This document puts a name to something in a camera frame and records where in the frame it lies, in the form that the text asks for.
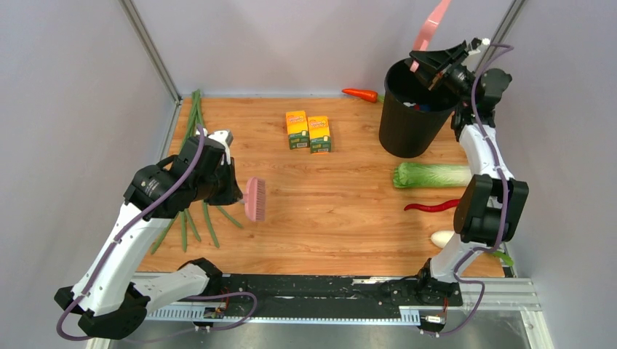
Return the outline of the pink plastic dustpan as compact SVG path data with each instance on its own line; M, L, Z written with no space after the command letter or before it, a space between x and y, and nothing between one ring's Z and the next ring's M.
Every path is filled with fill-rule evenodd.
M413 51L426 51L442 22L451 0L441 0L422 25L413 45Z

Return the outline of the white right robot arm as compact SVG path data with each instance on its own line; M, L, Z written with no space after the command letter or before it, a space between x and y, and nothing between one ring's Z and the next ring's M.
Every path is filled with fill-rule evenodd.
M420 269L416 297L434 304L449 297L460 273L482 253L495 252L515 233L529 193L526 182L515 180L500 153L495 130L495 107L512 77L488 63L471 72L463 63L489 39L474 39L440 51L413 50L411 71L429 91L447 88L460 101L451 128L465 151L471 180L455 210L454 234L435 257Z

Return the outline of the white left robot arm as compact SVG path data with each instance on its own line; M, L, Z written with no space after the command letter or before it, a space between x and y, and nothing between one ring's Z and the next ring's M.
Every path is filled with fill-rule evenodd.
M222 281L206 260L135 283L132 278L155 239L196 201L214 205L242 200L227 129L199 127L179 154L135 173L116 223L92 265L72 286L57 290L62 308L57 334L65 340L122 340L155 310L189 297L219 298Z

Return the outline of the pink hand brush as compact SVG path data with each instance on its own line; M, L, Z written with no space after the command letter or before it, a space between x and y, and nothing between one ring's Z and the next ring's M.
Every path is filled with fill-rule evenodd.
M266 181L258 177L249 178L239 203L244 206L244 214L250 221L265 221Z

